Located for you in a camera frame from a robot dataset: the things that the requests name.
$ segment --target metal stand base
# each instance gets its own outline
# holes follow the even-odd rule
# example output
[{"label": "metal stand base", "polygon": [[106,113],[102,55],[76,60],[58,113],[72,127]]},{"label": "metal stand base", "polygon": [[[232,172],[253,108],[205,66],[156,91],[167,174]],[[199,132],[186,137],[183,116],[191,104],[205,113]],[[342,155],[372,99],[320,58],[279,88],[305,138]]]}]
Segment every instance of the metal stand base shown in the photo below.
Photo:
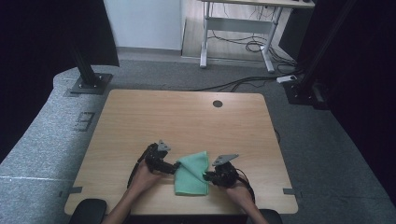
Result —
[{"label": "metal stand base", "polygon": [[84,93],[102,95],[105,91],[107,84],[111,81],[113,75],[95,73],[95,82],[93,85],[85,84],[81,77],[70,90],[70,93]]},{"label": "metal stand base", "polygon": [[315,109],[328,110],[325,100],[321,95],[321,89],[316,88],[308,94],[299,93],[299,84],[296,82],[284,82],[283,88],[291,105],[312,105]]}]

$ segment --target white wall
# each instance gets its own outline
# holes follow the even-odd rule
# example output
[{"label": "white wall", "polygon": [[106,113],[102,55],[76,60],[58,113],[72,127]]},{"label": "white wall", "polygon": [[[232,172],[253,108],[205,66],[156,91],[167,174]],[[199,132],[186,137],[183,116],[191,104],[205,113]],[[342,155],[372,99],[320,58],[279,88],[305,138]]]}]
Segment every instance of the white wall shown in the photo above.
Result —
[{"label": "white wall", "polygon": [[183,0],[104,0],[117,47],[181,50]]}]

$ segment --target gray carpet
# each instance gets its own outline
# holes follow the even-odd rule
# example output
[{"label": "gray carpet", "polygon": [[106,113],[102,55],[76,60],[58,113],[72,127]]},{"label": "gray carpet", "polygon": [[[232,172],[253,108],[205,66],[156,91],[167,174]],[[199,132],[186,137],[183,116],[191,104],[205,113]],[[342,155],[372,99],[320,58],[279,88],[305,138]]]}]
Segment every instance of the gray carpet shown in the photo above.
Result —
[{"label": "gray carpet", "polygon": [[[0,165],[0,223],[67,223],[72,187],[106,97],[112,89],[187,91],[263,76],[263,68],[121,61],[95,66],[114,75],[104,95],[65,96],[78,70],[54,79],[54,90],[28,131]],[[264,95],[296,190],[289,223],[396,223],[396,209],[330,111],[290,105],[276,82],[241,85]]]}]

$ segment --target table top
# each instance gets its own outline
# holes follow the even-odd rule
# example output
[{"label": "table top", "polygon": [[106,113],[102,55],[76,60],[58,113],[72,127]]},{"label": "table top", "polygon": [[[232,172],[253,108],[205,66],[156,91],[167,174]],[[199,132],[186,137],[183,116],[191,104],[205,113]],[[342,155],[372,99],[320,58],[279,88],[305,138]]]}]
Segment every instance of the table top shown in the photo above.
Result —
[{"label": "table top", "polygon": [[[221,101],[222,107],[215,107]],[[106,100],[74,188],[65,205],[73,214],[86,198],[106,200],[111,211],[126,190],[137,159],[149,144],[162,139],[172,149],[169,163],[207,151],[211,164],[218,155],[239,154],[232,160],[250,181],[259,208],[280,214],[298,210],[288,172],[262,95],[257,93],[114,90]],[[206,196],[176,196],[174,177],[160,180],[143,194],[131,214],[240,214],[216,186]]]},{"label": "table top", "polygon": [[310,0],[308,3],[303,0],[200,0],[202,2],[212,3],[226,3],[226,4],[241,4],[241,5],[255,5],[268,7],[304,7],[313,8],[315,3]]}]

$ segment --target standing desk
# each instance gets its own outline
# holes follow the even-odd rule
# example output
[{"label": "standing desk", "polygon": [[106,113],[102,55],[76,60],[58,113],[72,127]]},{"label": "standing desk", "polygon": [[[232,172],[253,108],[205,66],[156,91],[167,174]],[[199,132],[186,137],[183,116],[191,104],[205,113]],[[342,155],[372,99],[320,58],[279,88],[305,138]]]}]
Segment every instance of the standing desk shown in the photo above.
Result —
[{"label": "standing desk", "polygon": [[[221,101],[222,107],[213,102]],[[169,163],[207,151],[211,164],[218,155],[239,154],[232,160],[250,181],[259,208],[281,214],[298,210],[274,128],[258,93],[113,90],[106,100],[74,189],[64,211],[72,215],[86,198],[103,199],[108,213],[126,190],[137,159],[151,143],[162,139],[172,148]],[[168,175],[146,191],[133,215],[238,215],[241,211],[218,187],[206,196],[176,196]]]},{"label": "standing desk", "polygon": [[[265,46],[261,47],[262,57],[264,58],[265,65],[269,73],[274,73],[275,69],[272,65],[268,50],[274,38],[275,30],[279,22],[280,13],[283,7],[299,7],[299,8],[312,8],[315,4],[312,0],[309,3],[292,0],[201,0],[205,4],[204,14],[204,41],[201,46],[201,61],[200,67],[206,68],[207,58],[207,31],[232,31],[240,33],[254,33],[268,35]],[[237,20],[228,18],[216,18],[210,16],[210,4],[214,3],[227,3],[239,5],[253,5],[253,6],[268,6],[275,7],[275,15],[272,21],[252,21],[252,20]]]}]

